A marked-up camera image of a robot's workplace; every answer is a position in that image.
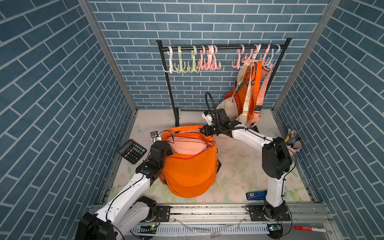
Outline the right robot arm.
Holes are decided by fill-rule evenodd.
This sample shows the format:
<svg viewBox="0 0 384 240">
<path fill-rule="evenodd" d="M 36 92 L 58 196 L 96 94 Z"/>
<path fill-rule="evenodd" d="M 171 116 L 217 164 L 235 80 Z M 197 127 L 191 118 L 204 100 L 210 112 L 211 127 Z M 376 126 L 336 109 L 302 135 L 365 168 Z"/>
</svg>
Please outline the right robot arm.
<svg viewBox="0 0 384 240">
<path fill-rule="evenodd" d="M 264 200 L 264 216 L 277 220 L 286 209 L 284 184 L 286 176 L 292 171 L 292 157 L 285 141 L 281 137 L 270 138 L 246 127 L 239 121 L 231 121 L 223 109 L 217 109 L 209 92 L 205 93 L 208 110 L 203 113 L 207 121 L 200 133 L 209 137 L 226 135 L 242 141 L 262 153 L 262 168 L 268 176 L 268 188 Z"/>
</svg>

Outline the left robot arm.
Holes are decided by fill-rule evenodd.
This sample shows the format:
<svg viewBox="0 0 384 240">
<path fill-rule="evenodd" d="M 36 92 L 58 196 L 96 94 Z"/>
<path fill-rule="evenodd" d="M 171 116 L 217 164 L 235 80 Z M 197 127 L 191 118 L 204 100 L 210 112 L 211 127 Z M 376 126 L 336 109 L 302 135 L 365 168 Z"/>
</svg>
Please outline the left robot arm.
<svg viewBox="0 0 384 240">
<path fill-rule="evenodd" d="M 166 158 L 173 154 L 168 142 L 152 144 L 150 153 L 137 168 L 127 185 L 96 213 L 81 218 L 76 240 L 123 240 L 142 221 L 160 222 L 157 202 L 143 193 L 155 182 L 164 169 Z"/>
</svg>

